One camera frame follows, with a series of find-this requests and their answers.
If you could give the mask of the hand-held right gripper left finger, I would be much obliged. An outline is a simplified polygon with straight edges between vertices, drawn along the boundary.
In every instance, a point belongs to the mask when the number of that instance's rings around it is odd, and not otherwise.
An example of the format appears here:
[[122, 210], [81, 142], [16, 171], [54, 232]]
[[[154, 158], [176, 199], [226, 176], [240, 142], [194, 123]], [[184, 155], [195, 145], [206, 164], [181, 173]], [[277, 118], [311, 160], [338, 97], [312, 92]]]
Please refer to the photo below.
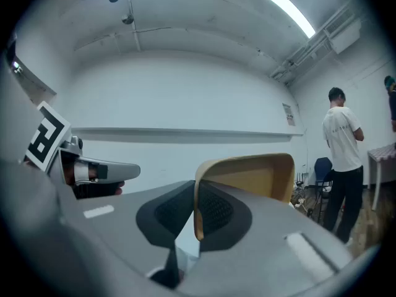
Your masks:
[[1, 163], [1, 256], [8, 296], [177, 296], [140, 274], [91, 227], [71, 188], [34, 168]]

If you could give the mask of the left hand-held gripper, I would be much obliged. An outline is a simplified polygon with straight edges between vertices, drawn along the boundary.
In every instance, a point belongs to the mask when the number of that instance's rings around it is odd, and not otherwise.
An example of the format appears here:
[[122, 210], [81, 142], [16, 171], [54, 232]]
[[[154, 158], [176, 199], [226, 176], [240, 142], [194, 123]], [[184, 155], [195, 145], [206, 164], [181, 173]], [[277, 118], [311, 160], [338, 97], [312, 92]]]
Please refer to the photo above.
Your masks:
[[[45, 101], [37, 110], [43, 119], [25, 156], [54, 182], [81, 184], [73, 187], [77, 199], [121, 195], [124, 181], [140, 175], [140, 166], [136, 164], [83, 157], [82, 139], [72, 135], [71, 124]], [[94, 169], [93, 178], [89, 178], [89, 168]]]

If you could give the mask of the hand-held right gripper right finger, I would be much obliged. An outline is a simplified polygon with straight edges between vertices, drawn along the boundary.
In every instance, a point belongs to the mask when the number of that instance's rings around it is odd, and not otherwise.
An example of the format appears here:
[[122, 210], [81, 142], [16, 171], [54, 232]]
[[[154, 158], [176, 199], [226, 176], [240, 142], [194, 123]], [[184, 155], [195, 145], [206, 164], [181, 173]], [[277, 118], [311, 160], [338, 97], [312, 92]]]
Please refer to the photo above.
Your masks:
[[203, 252], [179, 284], [187, 296], [292, 296], [318, 284], [313, 259], [297, 256], [286, 236], [301, 233], [338, 272], [353, 258], [332, 233], [279, 200], [215, 182], [206, 186], [243, 202], [252, 224], [232, 248]]

